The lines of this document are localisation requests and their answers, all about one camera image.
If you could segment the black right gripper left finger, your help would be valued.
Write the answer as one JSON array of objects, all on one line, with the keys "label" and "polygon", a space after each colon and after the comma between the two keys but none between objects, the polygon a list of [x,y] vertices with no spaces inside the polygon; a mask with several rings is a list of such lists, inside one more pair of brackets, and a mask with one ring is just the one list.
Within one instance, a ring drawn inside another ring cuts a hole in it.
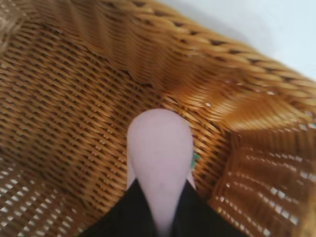
[{"label": "black right gripper left finger", "polygon": [[156,237],[155,224],[138,181],[134,180],[117,204],[80,236]]}]

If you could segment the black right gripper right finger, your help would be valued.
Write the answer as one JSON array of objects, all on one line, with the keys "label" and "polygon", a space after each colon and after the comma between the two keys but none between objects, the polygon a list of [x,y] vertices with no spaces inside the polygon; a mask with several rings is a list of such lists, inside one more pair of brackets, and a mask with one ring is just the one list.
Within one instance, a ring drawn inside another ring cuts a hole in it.
[{"label": "black right gripper right finger", "polygon": [[243,237],[197,194],[187,181],[181,193],[171,237]]}]

